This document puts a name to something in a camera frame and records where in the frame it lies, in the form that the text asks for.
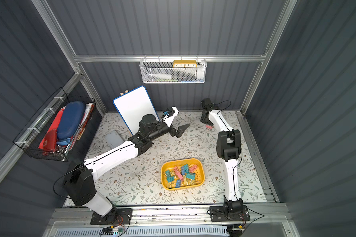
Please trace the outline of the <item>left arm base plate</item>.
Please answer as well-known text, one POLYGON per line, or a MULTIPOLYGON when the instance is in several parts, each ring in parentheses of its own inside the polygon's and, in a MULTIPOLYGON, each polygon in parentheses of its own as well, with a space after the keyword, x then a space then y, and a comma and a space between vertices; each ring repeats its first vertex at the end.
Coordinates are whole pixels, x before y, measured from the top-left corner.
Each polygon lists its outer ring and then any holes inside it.
POLYGON ((113 208, 105 216, 101 216, 96 212, 93 213, 91 225, 128 225, 132 218, 133 209, 131 208, 113 208))

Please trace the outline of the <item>teal binder clip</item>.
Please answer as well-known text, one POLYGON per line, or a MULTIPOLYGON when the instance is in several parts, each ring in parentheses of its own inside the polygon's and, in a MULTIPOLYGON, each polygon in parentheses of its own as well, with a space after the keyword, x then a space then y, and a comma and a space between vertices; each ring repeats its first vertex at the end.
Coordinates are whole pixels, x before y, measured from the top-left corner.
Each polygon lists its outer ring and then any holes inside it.
POLYGON ((168 183, 174 182, 174 180, 175 178, 173 176, 167 178, 168 183))
POLYGON ((196 178, 196 174, 195 173, 186 173, 186 178, 187 179, 191 179, 191 180, 195 180, 196 178))
POLYGON ((170 171, 169 171, 169 170, 166 170, 166 171, 165 171, 165 175, 166 175, 166 177, 167 177, 167 180, 170 180, 171 174, 170 174, 170 171))
POLYGON ((189 166, 188 166, 188 164, 185 164, 185 165, 184 165, 184 171, 185 171, 185 173, 189 173, 189 166))

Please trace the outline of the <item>yellow binder clip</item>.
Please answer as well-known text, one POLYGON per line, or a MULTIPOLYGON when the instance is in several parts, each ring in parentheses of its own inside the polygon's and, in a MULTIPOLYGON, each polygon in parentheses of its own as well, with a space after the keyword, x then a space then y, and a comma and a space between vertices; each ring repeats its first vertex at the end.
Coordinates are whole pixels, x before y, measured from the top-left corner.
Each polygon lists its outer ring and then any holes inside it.
POLYGON ((167 184, 166 184, 166 188, 167 189, 175 189, 176 188, 176 180, 173 180, 173 181, 171 181, 171 182, 167 182, 167 184))
POLYGON ((189 185, 188 179, 184 178, 181 182, 181 186, 187 187, 189 185))
POLYGON ((192 186, 195 185, 200 185, 202 183, 202 180, 199 178, 196 178, 195 180, 192 180, 192 182, 190 183, 192 186))

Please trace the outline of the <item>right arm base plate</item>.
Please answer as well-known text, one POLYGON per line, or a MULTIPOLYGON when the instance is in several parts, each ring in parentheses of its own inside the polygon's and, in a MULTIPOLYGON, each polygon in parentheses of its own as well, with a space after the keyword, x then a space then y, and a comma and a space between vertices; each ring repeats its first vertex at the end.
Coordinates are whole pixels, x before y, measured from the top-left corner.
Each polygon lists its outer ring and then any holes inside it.
POLYGON ((210 215, 212 222, 247 222, 250 221, 250 214, 246 205, 243 206, 241 211, 232 211, 225 213, 223 207, 211 206, 207 211, 210 215))

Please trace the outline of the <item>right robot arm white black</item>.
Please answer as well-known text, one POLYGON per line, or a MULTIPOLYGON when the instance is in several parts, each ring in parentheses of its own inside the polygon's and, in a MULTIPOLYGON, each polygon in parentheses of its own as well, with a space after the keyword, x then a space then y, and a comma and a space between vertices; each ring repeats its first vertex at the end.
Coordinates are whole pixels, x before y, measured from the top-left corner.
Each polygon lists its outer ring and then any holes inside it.
POLYGON ((225 173, 223 212, 226 216, 240 214, 244 208, 237 174, 237 167, 242 161, 241 132, 227 123, 219 106, 212 103, 209 98, 201 101, 201 107, 200 121, 218 131, 216 151, 218 157, 222 159, 225 173))

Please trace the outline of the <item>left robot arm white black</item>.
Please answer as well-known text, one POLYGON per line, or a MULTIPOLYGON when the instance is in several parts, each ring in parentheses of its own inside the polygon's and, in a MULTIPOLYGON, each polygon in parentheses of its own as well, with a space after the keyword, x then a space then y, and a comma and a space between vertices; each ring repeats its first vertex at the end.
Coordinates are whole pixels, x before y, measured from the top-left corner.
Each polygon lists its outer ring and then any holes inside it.
POLYGON ((167 133, 180 138, 190 124, 175 128, 172 125, 174 118, 175 114, 168 112, 161 120, 147 114, 139 121, 137 133, 127 141, 102 155, 72 165, 64 178, 63 186, 74 205, 88 207, 100 216, 114 212, 115 205, 96 189, 95 181, 118 165, 144 154, 157 138, 167 133))

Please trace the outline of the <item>yellow plastic storage tray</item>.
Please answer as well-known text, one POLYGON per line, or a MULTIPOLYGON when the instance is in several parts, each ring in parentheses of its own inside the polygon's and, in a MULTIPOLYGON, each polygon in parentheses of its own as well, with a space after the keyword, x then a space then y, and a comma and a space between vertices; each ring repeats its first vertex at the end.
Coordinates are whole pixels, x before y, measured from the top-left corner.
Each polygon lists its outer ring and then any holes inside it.
POLYGON ((198 187, 204 181, 203 165, 195 158, 166 162, 161 167, 161 183, 169 191, 198 187))

